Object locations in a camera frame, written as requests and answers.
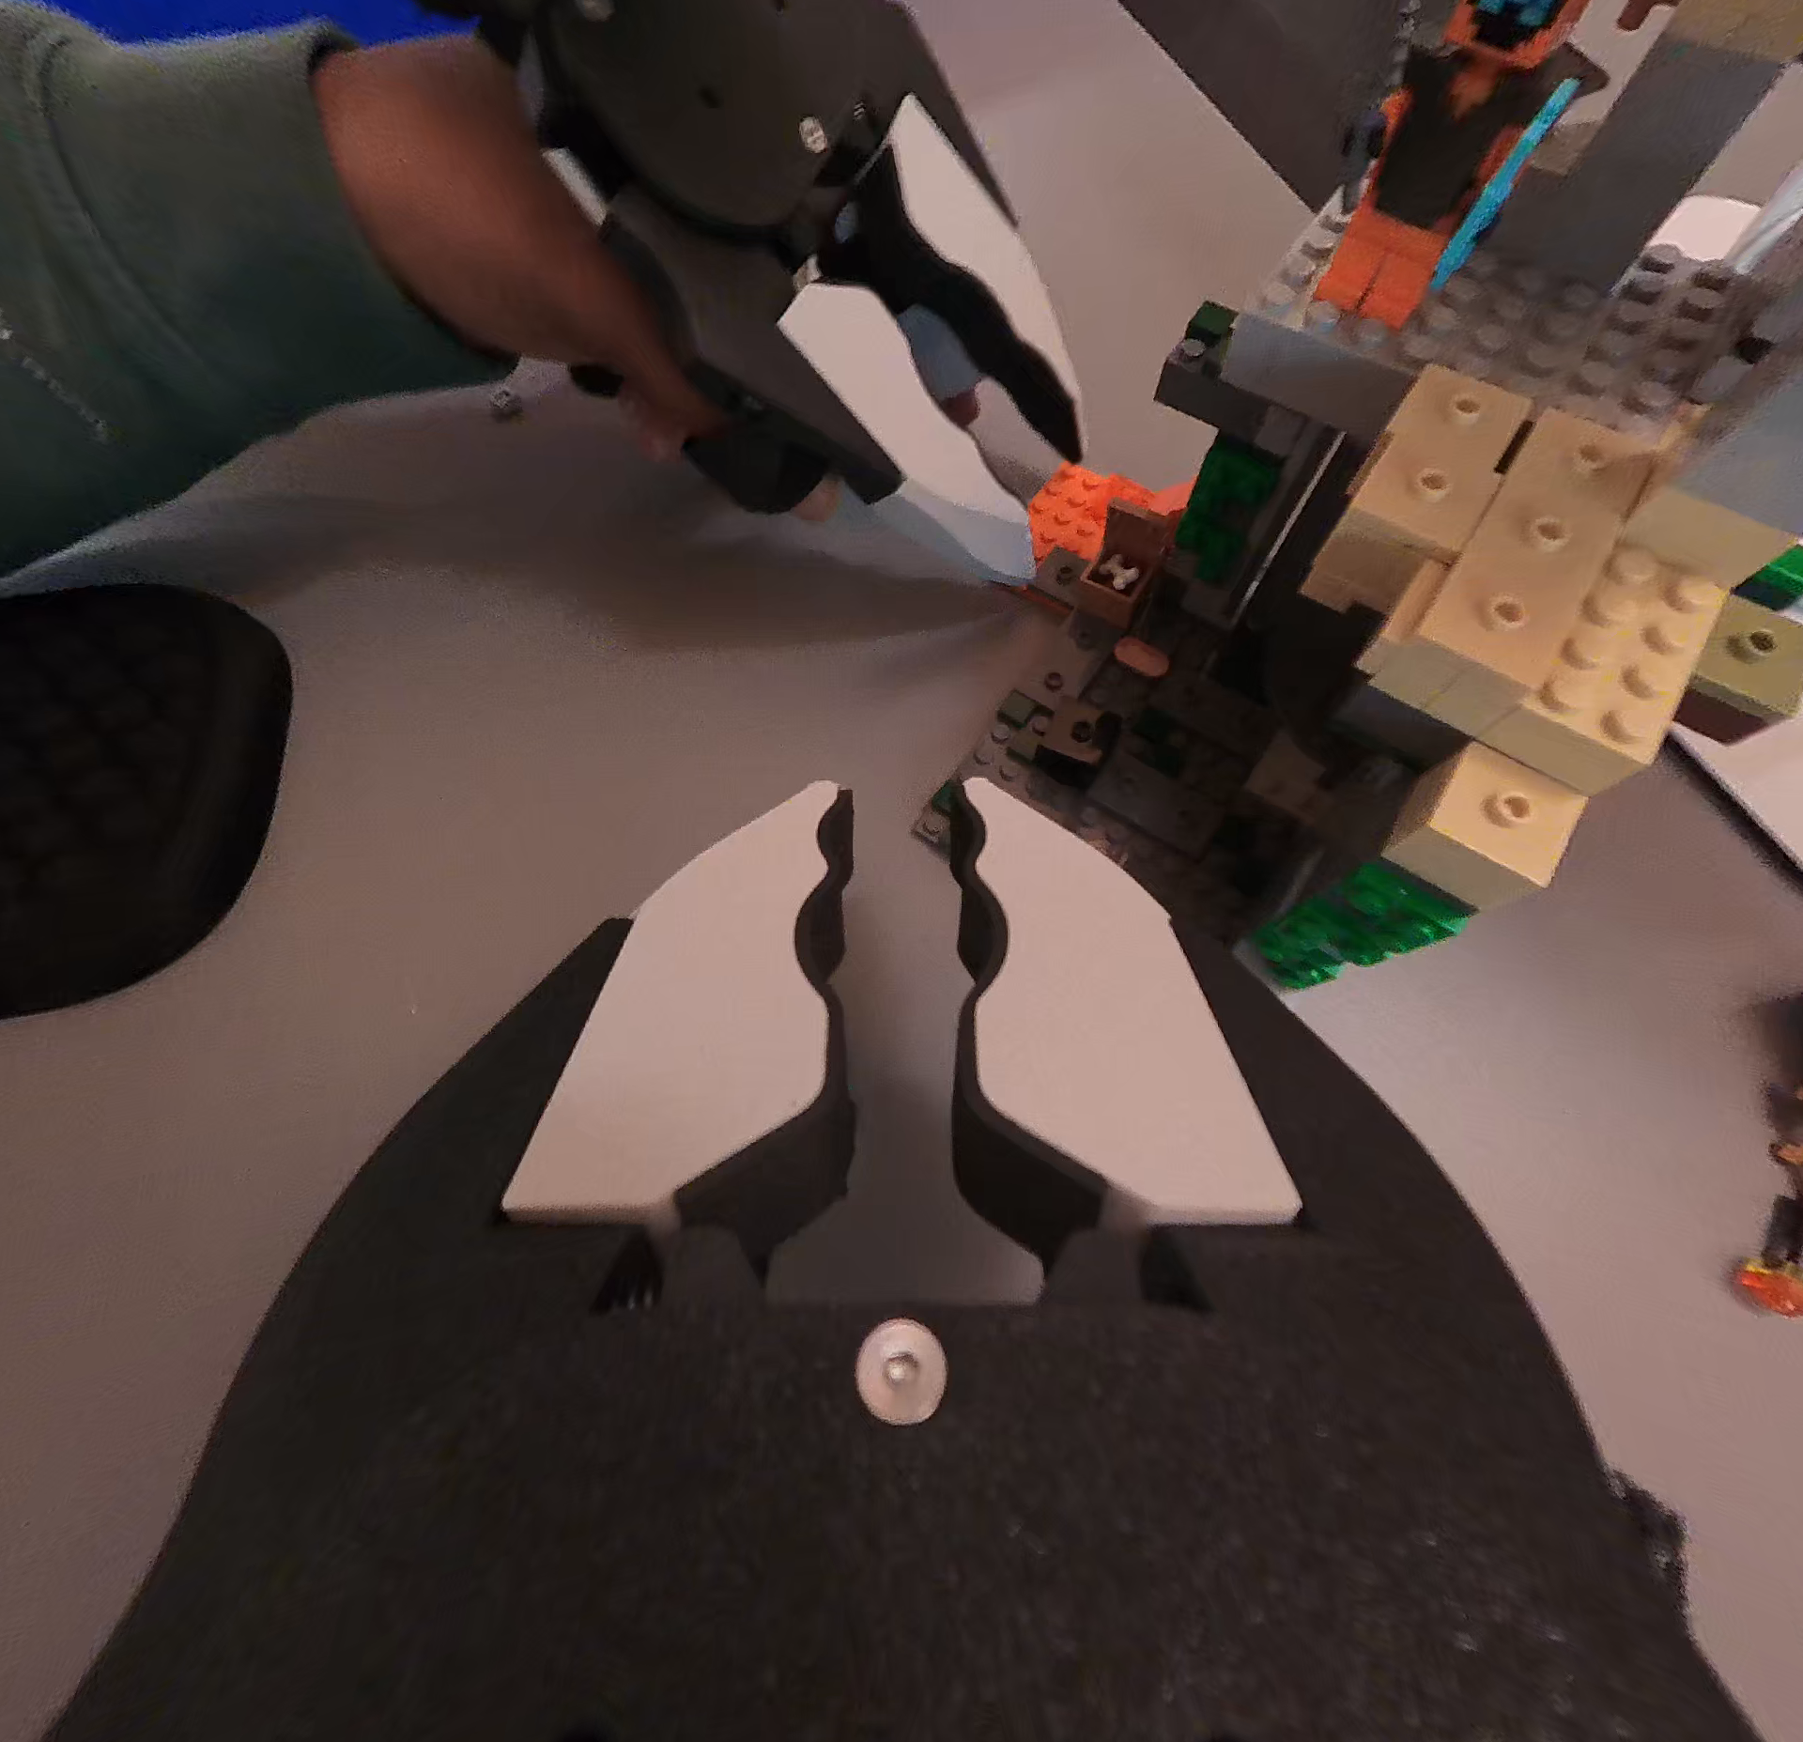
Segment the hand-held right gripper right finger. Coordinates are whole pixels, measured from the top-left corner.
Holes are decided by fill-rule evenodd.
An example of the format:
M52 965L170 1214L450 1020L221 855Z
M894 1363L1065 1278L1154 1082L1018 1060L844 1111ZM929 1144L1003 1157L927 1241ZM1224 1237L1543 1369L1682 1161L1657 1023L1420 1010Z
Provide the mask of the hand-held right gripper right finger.
M1170 915L999 783L953 787L954 1179L1044 1268L1083 1233L1284 1227L1300 1192Z

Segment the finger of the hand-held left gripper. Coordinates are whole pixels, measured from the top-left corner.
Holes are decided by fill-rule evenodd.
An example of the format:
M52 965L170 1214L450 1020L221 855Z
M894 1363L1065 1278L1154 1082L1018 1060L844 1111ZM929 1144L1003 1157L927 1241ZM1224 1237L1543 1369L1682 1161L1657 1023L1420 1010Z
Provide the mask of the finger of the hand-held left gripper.
M844 279L892 313L929 310L1046 445L1083 459L1075 366L1040 269L1003 197L914 92L846 193Z
M912 476L887 494L844 476L842 500L985 581L1024 585L1036 577L1026 506L999 484L962 500Z

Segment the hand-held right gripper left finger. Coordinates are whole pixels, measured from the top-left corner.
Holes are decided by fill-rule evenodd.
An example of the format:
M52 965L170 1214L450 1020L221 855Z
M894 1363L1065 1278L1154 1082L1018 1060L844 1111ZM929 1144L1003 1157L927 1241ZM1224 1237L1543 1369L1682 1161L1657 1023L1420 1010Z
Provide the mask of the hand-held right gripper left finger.
M733 1235L756 1272L844 1196L852 797L817 781L694 855L628 919L502 1212Z

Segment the brown toy brick chest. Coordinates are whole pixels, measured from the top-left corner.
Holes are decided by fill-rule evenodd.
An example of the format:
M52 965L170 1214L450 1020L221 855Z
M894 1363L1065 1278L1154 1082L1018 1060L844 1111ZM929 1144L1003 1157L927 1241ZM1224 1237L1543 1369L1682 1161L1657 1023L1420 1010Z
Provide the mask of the brown toy brick chest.
M1075 583L1075 606L1112 626L1131 626L1160 575L1178 517L1110 498L1096 556Z

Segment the toy brick cave building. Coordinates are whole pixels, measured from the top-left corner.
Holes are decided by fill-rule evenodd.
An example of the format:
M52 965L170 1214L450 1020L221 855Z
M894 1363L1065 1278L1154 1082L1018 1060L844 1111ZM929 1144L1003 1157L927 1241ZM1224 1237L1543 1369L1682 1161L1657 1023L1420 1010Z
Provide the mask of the toy brick cave building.
M1191 480L1063 463L1030 504L1061 622L914 835L949 853L954 783L999 783L1312 987L1544 888L1671 727L1797 711L1799 218L1750 269L1655 232L1799 69L1801 9L1589 0L1587 90L1389 329L1313 288L1350 141L1455 0L1116 1L1312 216L1162 360ZM1075 606L1114 496L1178 517L1131 626Z

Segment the person's left forearm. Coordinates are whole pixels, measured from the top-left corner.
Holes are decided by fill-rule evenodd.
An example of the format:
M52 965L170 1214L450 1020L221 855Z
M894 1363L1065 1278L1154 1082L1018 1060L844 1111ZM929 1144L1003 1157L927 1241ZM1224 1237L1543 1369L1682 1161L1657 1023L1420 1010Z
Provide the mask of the person's left forearm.
M353 401L485 385L349 211L314 77L335 24L120 42L2 13L2 570Z

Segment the person's left hand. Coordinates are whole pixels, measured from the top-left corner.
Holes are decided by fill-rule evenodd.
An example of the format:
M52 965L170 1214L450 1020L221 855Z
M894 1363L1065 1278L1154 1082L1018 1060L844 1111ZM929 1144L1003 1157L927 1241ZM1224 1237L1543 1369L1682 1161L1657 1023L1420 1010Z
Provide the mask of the person's left hand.
M475 40L413 50L432 152L411 209L427 238L417 286L452 325L500 352L601 368L656 449L722 428L675 362L659 317L541 152L510 71Z

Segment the orange toy brick figure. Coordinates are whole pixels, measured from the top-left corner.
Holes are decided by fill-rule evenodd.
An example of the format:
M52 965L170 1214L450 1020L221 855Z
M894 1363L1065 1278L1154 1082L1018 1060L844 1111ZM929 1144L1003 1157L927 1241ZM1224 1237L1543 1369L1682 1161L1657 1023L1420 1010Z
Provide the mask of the orange toy brick figure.
M1566 38L1589 0L1455 0L1350 141L1350 205L1313 298L1399 329L1447 282L1533 149L1587 90Z

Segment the black quilted cushion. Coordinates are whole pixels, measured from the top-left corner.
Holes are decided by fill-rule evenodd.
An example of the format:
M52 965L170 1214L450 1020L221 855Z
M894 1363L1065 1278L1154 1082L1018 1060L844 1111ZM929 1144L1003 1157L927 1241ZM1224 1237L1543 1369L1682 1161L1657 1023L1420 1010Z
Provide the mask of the black quilted cushion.
M277 636L203 591L3 597L3 1018L132 987L213 932L262 855L291 694Z

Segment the small purple green brick figure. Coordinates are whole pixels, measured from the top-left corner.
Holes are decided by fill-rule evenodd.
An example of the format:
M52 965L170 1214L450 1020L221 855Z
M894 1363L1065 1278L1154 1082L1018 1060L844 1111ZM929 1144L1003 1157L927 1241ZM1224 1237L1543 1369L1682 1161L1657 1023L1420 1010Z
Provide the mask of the small purple green brick figure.
M1740 1260L1733 1281L1756 1309L1783 1318L1801 1316L1801 1140L1770 1146L1787 1188L1773 1196L1760 1247Z

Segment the white stand with pole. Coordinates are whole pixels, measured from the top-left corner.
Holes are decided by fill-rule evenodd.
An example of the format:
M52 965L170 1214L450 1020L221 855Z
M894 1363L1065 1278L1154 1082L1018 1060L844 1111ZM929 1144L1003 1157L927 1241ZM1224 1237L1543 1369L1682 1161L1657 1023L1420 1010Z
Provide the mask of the white stand with pole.
M1663 220L1655 242L1676 244L1700 261L1750 269L1797 211L1768 209L1737 197L1690 195ZM1735 742L1678 729L1671 740L1700 773L1789 864L1801 864L1801 719L1791 717Z

